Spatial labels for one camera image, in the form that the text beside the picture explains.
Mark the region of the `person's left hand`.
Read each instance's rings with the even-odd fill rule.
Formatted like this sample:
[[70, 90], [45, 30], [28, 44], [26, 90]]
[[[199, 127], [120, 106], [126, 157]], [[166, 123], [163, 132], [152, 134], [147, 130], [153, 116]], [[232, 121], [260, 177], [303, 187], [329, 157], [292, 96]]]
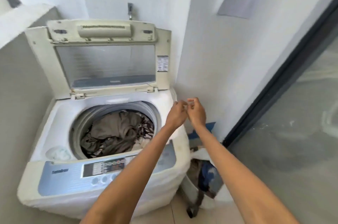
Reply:
[[179, 128], [180, 126], [182, 126], [184, 124], [184, 122], [186, 121], [186, 119], [188, 118], [188, 114], [187, 111], [186, 112], [176, 112], [174, 110], [174, 103], [173, 106], [171, 107], [167, 118], [166, 118], [166, 122], [165, 122], [165, 127], [175, 131], [177, 128]]

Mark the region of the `person's right hand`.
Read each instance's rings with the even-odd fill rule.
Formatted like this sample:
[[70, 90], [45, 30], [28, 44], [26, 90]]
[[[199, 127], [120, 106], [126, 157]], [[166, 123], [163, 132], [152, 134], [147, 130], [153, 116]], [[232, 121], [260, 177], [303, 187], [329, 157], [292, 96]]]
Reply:
[[206, 125], [206, 113], [205, 108], [199, 102], [199, 110], [188, 111], [188, 118], [194, 129], [199, 129], [201, 127], [205, 128]]

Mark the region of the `person's right forearm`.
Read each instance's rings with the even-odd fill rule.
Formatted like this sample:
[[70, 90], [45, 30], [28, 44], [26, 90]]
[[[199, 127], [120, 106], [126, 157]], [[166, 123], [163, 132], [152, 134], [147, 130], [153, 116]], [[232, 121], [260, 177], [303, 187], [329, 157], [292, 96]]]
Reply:
[[300, 224], [281, 200], [207, 130], [193, 127], [215, 164], [245, 224]]

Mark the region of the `person's left forearm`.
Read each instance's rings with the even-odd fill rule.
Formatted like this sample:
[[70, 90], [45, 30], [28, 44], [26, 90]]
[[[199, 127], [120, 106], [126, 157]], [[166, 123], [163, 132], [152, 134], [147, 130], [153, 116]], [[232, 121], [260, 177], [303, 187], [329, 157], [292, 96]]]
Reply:
[[180, 126], [177, 122], [167, 121], [100, 194], [79, 224], [129, 224], [168, 139]]

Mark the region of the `brown white patterned garment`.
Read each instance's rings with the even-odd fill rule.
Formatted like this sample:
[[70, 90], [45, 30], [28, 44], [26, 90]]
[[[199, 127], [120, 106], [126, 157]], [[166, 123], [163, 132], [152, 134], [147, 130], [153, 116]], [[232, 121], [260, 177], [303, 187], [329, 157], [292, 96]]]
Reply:
[[141, 122], [137, 126], [137, 137], [134, 141], [132, 151], [144, 149], [154, 136], [154, 123], [146, 115], [137, 112], [141, 117]]

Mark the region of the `white label sticker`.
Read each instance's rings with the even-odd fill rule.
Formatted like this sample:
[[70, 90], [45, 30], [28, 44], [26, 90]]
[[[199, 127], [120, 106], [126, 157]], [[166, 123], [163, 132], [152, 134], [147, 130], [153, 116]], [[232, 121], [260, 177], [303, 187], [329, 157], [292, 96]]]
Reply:
[[157, 72], [169, 71], [169, 56], [157, 56]]

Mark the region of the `grey-brown garment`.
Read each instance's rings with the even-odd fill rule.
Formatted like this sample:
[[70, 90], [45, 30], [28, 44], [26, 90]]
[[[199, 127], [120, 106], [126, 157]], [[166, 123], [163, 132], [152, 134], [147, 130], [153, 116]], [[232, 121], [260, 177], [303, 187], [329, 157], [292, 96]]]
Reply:
[[141, 122], [137, 112], [114, 111], [93, 121], [80, 138], [82, 153], [87, 158], [98, 158], [132, 151]]

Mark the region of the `blue garment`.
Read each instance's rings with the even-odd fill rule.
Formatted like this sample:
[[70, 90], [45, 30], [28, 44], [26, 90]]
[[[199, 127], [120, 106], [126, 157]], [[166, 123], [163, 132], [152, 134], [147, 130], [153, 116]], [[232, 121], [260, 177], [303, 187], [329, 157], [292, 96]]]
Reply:
[[209, 161], [201, 161], [197, 186], [208, 197], [214, 199], [223, 186], [218, 170]]

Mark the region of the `white laundry basket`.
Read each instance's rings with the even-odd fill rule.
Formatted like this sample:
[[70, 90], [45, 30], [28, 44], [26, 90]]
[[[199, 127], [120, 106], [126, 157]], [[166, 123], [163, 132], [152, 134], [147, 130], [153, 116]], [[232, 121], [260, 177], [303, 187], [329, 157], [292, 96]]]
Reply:
[[233, 198], [203, 147], [191, 149], [191, 162], [181, 190], [193, 212], [233, 203]]

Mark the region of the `black-framed glass door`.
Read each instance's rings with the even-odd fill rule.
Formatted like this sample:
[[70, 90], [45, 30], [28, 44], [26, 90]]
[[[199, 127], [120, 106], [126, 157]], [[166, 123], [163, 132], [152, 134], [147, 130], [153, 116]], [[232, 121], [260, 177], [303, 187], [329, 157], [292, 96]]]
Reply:
[[338, 0], [264, 87], [223, 145], [302, 224], [338, 224]]

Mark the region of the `white top-load washing machine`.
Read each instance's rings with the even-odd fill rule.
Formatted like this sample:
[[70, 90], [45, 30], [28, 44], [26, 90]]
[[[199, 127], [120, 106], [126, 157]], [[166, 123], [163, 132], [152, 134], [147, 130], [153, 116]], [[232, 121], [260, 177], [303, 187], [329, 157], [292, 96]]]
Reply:
[[94, 191], [89, 195], [80, 193], [41, 196], [37, 189], [45, 162], [63, 163], [92, 159], [82, 153], [80, 138], [93, 121], [114, 111], [134, 110], [145, 114], [154, 123], [155, 136], [165, 125], [167, 115], [176, 100], [175, 90], [171, 87], [169, 90], [153, 93], [138, 92], [81, 99], [57, 100], [53, 96], [19, 183], [19, 201], [49, 213], [82, 219], [101, 193]]

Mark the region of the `blue washing machine control panel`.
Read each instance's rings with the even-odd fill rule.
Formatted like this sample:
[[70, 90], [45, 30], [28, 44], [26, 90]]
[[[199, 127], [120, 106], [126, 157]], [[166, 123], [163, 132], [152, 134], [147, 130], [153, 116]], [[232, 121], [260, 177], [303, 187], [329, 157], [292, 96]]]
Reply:
[[[66, 196], [91, 192], [101, 193], [112, 183], [139, 152], [129, 152], [102, 158], [86, 159], [73, 162], [45, 162], [38, 192], [41, 196]], [[178, 147], [170, 140], [164, 147], [152, 175], [141, 196], [149, 198], [172, 194], [176, 173], [174, 167], [182, 163]]]

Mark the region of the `cream washing machine lid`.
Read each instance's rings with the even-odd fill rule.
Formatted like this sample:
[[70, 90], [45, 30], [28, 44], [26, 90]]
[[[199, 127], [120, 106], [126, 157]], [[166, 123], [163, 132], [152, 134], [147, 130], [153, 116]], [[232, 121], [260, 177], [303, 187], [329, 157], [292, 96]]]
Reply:
[[152, 23], [50, 20], [25, 34], [57, 100], [170, 89], [157, 56], [170, 60], [171, 31]]

